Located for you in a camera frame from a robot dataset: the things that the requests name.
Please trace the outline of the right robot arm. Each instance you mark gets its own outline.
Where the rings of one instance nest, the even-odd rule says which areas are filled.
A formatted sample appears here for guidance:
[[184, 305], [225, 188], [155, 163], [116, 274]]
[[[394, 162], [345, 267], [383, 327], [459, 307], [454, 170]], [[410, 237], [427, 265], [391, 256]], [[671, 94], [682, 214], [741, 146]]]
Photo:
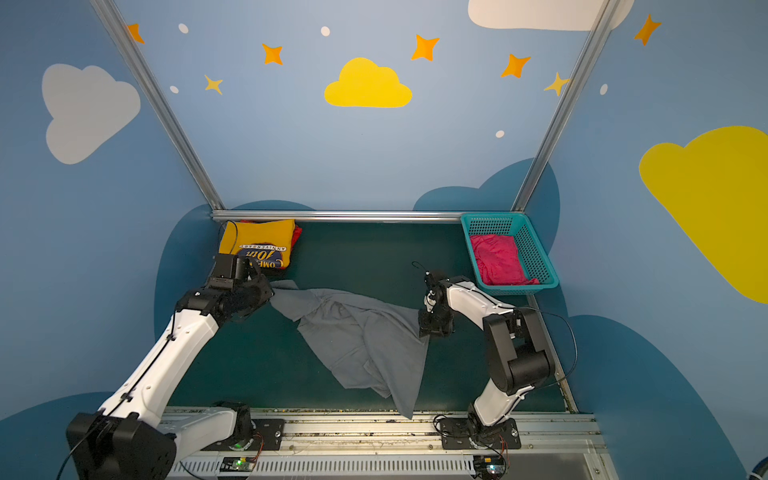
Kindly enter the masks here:
[[489, 381], [468, 411], [469, 429], [485, 433], [506, 422], [525, 396], [554, 375], [543, 327], [529, 307], [516, 307], [485, 293], [465, 277], [428, 272], [418, 312], [419, 335], [446, 337], [461, 314], [482, 330]]

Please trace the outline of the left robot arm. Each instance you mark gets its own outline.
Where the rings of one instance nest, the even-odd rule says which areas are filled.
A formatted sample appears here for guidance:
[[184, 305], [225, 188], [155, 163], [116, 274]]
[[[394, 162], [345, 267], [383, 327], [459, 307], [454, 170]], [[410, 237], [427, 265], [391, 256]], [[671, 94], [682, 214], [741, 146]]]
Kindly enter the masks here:
[[125, 383], [93, 414], [79, 413], [66, 430], [69, 460], [81, 479], [164, 479], [177, 461], [217, 442], [251, 443], [245, 405], [225, 403], [161, 429], [170, 397], [220, 327], [246, 318], [274, 292], [262, 275], [211, 279], [176, 304], [168, 326]]

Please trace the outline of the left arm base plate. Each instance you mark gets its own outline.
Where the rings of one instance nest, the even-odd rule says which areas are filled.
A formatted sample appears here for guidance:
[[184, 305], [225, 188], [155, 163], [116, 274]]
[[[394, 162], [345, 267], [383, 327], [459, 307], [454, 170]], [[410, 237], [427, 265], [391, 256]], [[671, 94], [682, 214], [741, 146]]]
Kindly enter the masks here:
[[205, 451], [278, 451], [284, 428], [285, 420], [282, 418], [255, 418], [251, 420], [250, 436], [237, 439], [232, 435], [209, 445]]

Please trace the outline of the grey t-shirt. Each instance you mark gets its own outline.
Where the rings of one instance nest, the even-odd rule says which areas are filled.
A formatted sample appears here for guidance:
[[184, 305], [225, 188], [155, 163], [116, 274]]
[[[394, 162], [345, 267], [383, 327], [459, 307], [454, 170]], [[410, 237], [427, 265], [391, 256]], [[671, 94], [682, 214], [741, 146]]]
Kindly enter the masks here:
[[418, 311], [342, 290], [271, 284], [270, 303], [298, 324], [307, 345], [346, 389], [371, 389], [413, 417], [429, 339], [419, 335]]

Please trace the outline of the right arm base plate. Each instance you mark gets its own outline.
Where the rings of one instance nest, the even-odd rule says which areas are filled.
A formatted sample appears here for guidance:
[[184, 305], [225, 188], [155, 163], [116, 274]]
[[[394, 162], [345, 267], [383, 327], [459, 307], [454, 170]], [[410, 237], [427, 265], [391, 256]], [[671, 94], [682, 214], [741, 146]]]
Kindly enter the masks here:
[[506, 451], [521, 448], [520, 433], [514, 419], [485, 426], [475, 419], [438, 415], [433, 419], [433, 426], [445, 450]]

